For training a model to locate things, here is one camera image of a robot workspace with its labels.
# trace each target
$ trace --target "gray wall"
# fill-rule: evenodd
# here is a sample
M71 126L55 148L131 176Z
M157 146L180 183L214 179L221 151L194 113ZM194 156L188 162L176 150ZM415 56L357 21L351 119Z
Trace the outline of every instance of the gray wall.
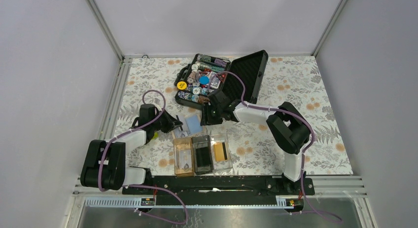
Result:
M379 227L416 227L417 0L350 0L317 58Z
M85 0L0 0L0 227L56 228L118 61Z
M125 54L311 53L340 0L96 0Z

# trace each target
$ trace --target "floral tablecloth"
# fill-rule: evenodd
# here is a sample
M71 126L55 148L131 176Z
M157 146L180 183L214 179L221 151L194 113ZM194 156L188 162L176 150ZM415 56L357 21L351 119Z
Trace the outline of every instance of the floral tablecloth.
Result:
M200 111L181 106L174 100L177 92L177 88L174 87L176 74L191 61L192 58L133 59L115 135L130 127L138 115L142 94L149 89L164 93L167 99L166 109L171 115L200 115ZM157 94L150 93L146 101L152 102L156 97ZM317 141L306 152L307 173L352 174L314 57L269 58L257 103L278 106L283 101L291 102L316 132ZM207 130L211 134L228 134L233 169L216 174L279 175L283 172L283 151L277 146L266 126L226 121L221 125L207 126ZM153 175L174 175L172 134L160 132L158 138L127 155L127 164L150 168Z

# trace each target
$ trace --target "reflective surface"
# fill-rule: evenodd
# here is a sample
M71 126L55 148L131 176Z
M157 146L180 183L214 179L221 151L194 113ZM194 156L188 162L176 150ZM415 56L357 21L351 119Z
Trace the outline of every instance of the reflective surface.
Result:
M139 216L133 209L85 207L79 228L254 228L254 227L310 227L310 228L356 228L361 227L355 204L349 198L321 198L319 202L311 199L317 209L333 212L344 219L342 225L330 223L316 214L289 215L282 209L262 208L212 208L188 209L189 220L186 225L172 225L147 216ZM181 209L153 209L151 214L166 219L181 221Z

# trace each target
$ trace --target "black plastic box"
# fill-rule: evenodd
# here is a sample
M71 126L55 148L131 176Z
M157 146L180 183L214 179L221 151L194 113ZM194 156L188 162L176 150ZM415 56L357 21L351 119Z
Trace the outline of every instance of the black plastic box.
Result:
M196 54L189 68L185 70L184 73L180 73L182 75L179 78L180 81L187 82L186 79L192 72L192 65L196 63L199 55L200 54ZM261 50L250 55L238 58L232 61L231 63L223 59L225 62L227 62L225 66L225 71L235 73L244 82L244 100L248 101L249 103L257 103L258 92L260 91L261 81L263 80L263 75L266 69L268 58L269 55L267 54L267 52L265 50ZM227 76L225 78L225 81L219 85L218 89L222 89L222 91L230 99L240 99L241 94L243 92L243 87L241 83L234 76ZM187 89L179 90L176 93L174 97L175 101L180 105L192 107L198 110L202 110L203 101L209 101L206 94L199 94L199 99L197 102L180 97L180 95L184 96L185 94L193 95L192 88L189 85Z

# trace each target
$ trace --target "cable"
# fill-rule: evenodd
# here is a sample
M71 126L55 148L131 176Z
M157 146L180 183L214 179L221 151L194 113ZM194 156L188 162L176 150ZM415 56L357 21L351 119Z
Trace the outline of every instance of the cable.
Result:
M156 218L156 219L159 219L159 220L162 220L162 221L165 221L165 222L169 222L169 223L172 223L172 224L176 224L176 225L186 224L187 220L189 219L189 212L187 211L186 205L181 200L181 198L179 198L175 193L171 192L170 190L160 188L160 187L155 187L155 186L146 186L146 185L128 185L128 186L129 187L135 187L135 188L153 189L153 190L161 190L161 191L164 191L164 192L168 192L169 194L171 194L173 197L175 197L181 203L181 205L183 206L183 209L184 209L184 213L186 214L186 218L182 222L176 222L176 221L168 220L168 219L165 219L165 218L162 218L162 217L159 217L159 216L155 216L155 215L148 214L148 213L143 213L143 212L139 212L139 215L144 214L146 216L153 217L153 218Z
M316 137L315 137L315 132L314 132L314 130L312 129L312 127L311 127L311 125L304 119L304 118L302 118L302 117L300 117L299 115L297 115L297 114L295 114L295 113L292 113L292 112L289 112L289 111L285 111L285 110L282 110L282 109L279 109L279 108L270 108L270 107L261 107L261 106L255 106L255 105L249 105L249 104L247 104L245 101L244 101L244 95L245 95L245 84L244 84L244 82L240 79L240 77L238 77L235 73L232 73L232 72L228 72L228 71L221 71L221 72L218 72L218 73L216 73L215 75L213 75L211 78L210 78L210 80L209 80L209 84L208 84L208 89L210 88L210 85L211 85L211 83L212 83L212 80L213 80L213 78L214 77L216 77L217 75L219 75L219 74L231 74L232 76L234 76L240 83L241 83L241 85L243 86L243 93L242 93L242 95L241 95L241 102L242 102L242 104L243 105L245 105L246 107L249 107L249 108L253 108L253 109L257 109L257 110L267 110L267 111L276 111L276 112L281 112L281 113L284 113L284 114L288 114L288 115L290 115L290 116L293 116L293 117L295 117L295 118L297 118L298 120L300 120L304 125L306 125L306 127L309 129L309 131L310 131L310 133L311 133L311 135L312 135L312 138L311 138L311 141L309 142L309 144L304 148L304 149L302 149L302 166L301 166L301 188L302 188L302 194L303 194L303 197L305 198L305 200L306 200L306 202L307 202L307 204L311 207L311 209L313 210L312 212L315 212L315 213L317 213L319 216L321 216L323 219L325 219L325 220L327 220L327 221L329 221L329 222L333 222L333 223L337 223L337 224L342 224L343 223L343 219L340 217L340 216L338 216L338 215L336 215L336 214L334 214L334 213L331 213L331 212L326 212L326 211L318 211L318 210L316 210L313 206L312 206L312 204L311 204L311 202L309 202L309 200L308 200L308 198L306 197L306 193L305 193L305 189L304 189L304 184L303 184L303 172L304 172L304 170L305 170L305 152L306 152L306 150L310 147L310 146L312 146L312 144L314 143L314 141L316 140ZM335 217L335 218L337 218L338 220L336 221L336 220L333 220L333 219L330 219L330 218L328 218L328 217L326 217L326 216L324 216L324 215L322 215L322 214L327 214L327 215L329 215L329 216L333 216L333 217Z
M152 124L153 122L155 122L162 114L163 114L163 112L164 112L164 110L165 110L165 108L166 108L166 98L164 97L164 95L161 93L161 92L159 92L159 91L157 91L157 90L148 90L148 91L146 91L143 95L142 95L142 102L144 103L144 104L146 104L145 103L145 95L146 94L148 94L149 92L156 92L156 93L158 93L158 94L160 94L160 96L163 98L163 102L164 102L164 105L163 105L163 107L162 107L162 109L161 109L161 111L160 111L160 113L153 119L153 120L151 120L150 122L148 122L148 123L146 123L146 124L143 124L143 125L141 125L141 126L139 126L138 128L135 128L135 129L133 129L133 130L129 130L129 131L126 131L126 132L124 132L124 133L121 133L121 134L119 134L118 136L116 136L116 137L114 137L114 138L112 138L107 144L106 144L106 147L104 148L104 151L103 151L103 155L102 155L102 159L100 160L100 165L99 165L99 175L98 175L98 187L99 187L99 190L100 191L102 191L102 192L104 192L104 191L107 191L107 190L105 190L105 189L103 189L103 187L102 187L102 173L103 173L103 164L104 164L104 160L106 159L106 154L107 154L107 151L109 150L109 147L110 147L110 145L114 142L114 141L116 141L118 138L122 138L122 137L124 137L124 136L126 136L126 135L128 135L128 134L130 134L130 133L133 133L133 132L136 132L136 131L138 131L138 130L141 130L142 128L144 128L144 127L146 127L146 126L148 126L148 125L150 125L150 124ZM144 189L155 189L155 190L162 190L162 191L165 191L165 192L168 192L169 194L171 194L171 195L173 195L180 203L181 203L181 205L183 206L183 208L184 208L184 212L185 212L185 214L186 214L186 218L184 219L184 221L183 222L175 222L175 221L171 221L171 220L168 220L168 219L165 219L165 218L162 218L162 217L158 217L158 216L155 216L155 215L151 215L151 214L148 214L148 213L143 213L143 212L139 212L139 214L141 215L141 214L144 214L144 215L147 215L147 216L150 216L150 217L153 217L153 218L157 218L157 219L159 219L159 220L162 220L162 221L166 221L166 222L169 222L169 223L172 223L172 224L176 224L176 225L182 225L182 224L186 224L186 222L187 222L187 220L189 219L189 213L188 213L188 211L187 211L187 208L186 208L186 205L184 205L184 202L177 196L177 195L175 195L173 192L171 192L170 190L167 190L167 189L163 189L163 188L159 188L159 187L154 187L154 186L145 186L145 185L128 185L129 187L136 187L136 188L144 188Z

